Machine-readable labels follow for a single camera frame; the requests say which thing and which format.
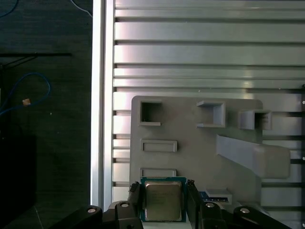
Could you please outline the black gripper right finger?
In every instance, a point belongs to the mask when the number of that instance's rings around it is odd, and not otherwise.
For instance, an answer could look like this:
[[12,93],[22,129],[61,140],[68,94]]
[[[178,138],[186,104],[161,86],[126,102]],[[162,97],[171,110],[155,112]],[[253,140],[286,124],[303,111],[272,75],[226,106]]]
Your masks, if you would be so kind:
[[218,204],[204,201],[193,180],[187,181],[186,213],[193,229],[287,229],[280,221],[249,207],[240,206],[233,213]]

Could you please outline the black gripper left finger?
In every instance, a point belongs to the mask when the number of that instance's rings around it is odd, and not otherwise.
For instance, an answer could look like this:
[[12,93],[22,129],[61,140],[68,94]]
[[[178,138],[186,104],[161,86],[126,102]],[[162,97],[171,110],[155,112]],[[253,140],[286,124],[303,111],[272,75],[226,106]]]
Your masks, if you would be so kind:
[[78,209],[51,226],[52,229],[142,229],[141,185],[133,183],[127,200],[113,202],[106,211],[98,206]]

